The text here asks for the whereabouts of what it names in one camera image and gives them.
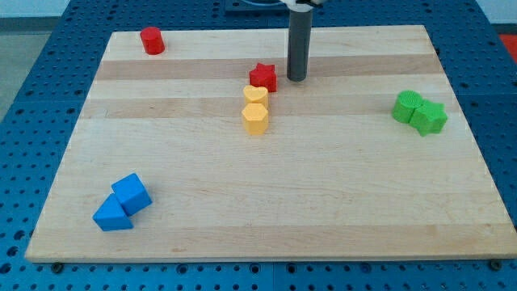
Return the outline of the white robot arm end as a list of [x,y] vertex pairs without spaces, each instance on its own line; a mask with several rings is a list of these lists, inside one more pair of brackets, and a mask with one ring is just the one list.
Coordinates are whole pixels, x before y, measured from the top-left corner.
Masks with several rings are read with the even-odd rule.
[[309,12],[313,8],[321,7],[327,0],[280,0],[290,11]]

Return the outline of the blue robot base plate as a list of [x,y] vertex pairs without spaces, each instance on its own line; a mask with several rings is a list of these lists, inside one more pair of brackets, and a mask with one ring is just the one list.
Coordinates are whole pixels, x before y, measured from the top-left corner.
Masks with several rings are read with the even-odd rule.
[[271,15],[288,11],[280,0],[223,0],[227,15]]

